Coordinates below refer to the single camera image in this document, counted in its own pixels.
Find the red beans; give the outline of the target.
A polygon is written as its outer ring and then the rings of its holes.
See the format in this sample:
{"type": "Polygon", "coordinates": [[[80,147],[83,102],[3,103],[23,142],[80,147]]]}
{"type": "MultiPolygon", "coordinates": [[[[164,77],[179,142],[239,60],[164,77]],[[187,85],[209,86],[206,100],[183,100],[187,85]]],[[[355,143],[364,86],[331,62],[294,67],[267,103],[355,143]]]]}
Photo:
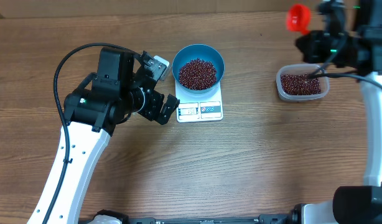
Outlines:
{"type": "MultiPolygon", "coordinates": [[[[282,89],[288,95],[321,94],[319,79],[307,77],[308,74],[281,75],[282,89]]],[[[179,70],[179,83],[190,90],[207,90],[217,82],[217,70],[209,61],[197,58],[186,63],[179,70]]]]}

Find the red measuring scoop blue handle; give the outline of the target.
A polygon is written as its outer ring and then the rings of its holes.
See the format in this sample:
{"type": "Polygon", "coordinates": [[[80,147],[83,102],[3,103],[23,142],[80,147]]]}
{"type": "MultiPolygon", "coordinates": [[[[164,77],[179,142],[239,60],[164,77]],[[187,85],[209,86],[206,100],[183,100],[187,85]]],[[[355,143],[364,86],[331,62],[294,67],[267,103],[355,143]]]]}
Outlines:
{"type": "Polygon", "coordinates": [[[302,35],[310,33],[308,26],[311,20],[310,9],[303,4],[293,5],[287,12],[286,27],[291,32],[299,32],[302,35]]]}

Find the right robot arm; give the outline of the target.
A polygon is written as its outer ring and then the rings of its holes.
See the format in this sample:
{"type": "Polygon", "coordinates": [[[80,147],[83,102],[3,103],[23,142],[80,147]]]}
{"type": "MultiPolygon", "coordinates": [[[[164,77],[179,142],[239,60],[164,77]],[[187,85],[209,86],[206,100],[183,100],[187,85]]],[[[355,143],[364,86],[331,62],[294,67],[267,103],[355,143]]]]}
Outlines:
{"type": "Polygon", "coordinates": [[[343,1],[322,1],[322,30],[308,30],[310,9],[293,5],[287,29],[300,32],[295,45],[303,61],[319,63],[310,78],[353,78],[365,103],[368,155],[362,186],[339,187],[328,202],[298,205],[290,223],[382,223],[382,0],[359,1],[350,35],[343,1]]]}

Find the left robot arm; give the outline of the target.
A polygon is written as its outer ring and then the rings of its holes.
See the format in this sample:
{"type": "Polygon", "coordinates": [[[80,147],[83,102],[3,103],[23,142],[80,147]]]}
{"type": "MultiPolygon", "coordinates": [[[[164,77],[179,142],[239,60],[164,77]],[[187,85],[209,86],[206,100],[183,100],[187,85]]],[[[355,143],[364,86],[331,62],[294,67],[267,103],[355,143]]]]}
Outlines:
{"type": "Polygon", "coordinates": [[[138,113],[166,124],[180,101],[155,91],[170,63],[114,44],[99,43],[98,68],[69,94],[58,96],[58,76],[82,45],[69,52],[54,75],[54,98],[62,122],[57,154],[29,223],[77,223],[98,160],[117,125],[138,113]]]}

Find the white kitchen scale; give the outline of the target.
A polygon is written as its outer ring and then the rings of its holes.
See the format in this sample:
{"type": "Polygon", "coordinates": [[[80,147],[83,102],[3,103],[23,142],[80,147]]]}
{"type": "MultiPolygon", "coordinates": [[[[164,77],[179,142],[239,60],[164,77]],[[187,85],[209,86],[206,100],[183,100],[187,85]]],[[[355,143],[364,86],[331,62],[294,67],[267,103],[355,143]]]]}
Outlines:
{"type": "Polygon", "coordinates": [[[175,96],[180,100],[176,110],[179,123],[221,121],[224,117],[220,83],[199,93],[191,92],[176,82],[175,96]]]}

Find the blue bowl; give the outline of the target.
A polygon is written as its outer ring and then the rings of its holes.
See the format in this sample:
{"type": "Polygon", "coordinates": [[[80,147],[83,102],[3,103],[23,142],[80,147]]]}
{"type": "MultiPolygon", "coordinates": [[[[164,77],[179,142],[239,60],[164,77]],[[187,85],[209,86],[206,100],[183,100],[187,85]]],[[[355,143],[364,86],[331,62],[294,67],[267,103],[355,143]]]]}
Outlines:
{"type": "MultiPolygon", "coordinates": [[[[172,64],[172,73],[173,73],[173,77],[175,81],[179,83],[180,68],[183,67],[186,63],[190,62],[191,60],[194,60],[197,58],[201,60],[209,61],[213,64],[213,66],[217,70],[217,79],[218,79],[217,83],[220,83],[225,73],[225,61],[223,57],[221,56],[221,54],[216,49],[205,44],[188,45],[184,47],[183,49],[181,49],[179,52],[177,52],[172,64]]],[[[190,91],[191,92],[198,91],[199,93],[202,93],[202,91],[206,92],[206,90],[190,90],[190,91]]]]}

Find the clear plastic container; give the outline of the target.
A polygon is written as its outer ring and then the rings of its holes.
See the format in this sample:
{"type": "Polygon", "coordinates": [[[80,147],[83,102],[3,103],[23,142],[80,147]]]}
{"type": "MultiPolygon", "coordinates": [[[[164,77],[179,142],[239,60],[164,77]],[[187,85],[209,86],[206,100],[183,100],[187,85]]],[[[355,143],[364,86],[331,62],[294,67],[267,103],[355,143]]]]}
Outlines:
{"type": "Polygon", "coordinates": [[[276,75],[277,92],[284,101],[318,100],[327,95],[330,82],[327,77],[308,79],[320,68],[317,64],[294,64],[282,67],[276,75]]]}

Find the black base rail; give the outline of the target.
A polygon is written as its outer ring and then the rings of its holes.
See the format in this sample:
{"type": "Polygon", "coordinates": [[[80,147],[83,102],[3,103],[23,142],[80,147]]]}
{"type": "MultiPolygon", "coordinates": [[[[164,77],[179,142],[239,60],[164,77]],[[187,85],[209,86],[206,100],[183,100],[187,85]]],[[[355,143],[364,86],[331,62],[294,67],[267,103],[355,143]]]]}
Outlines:
{"type": "Polygon", "coordinates": [[[318,204],[298,204],[290,213],[260,214],[257,217],[226,218],[130,218],[125,214],[110,210],[99,211],[94,218],[80,220],[79,224],[336,224],[331,202],[318,204]]]}

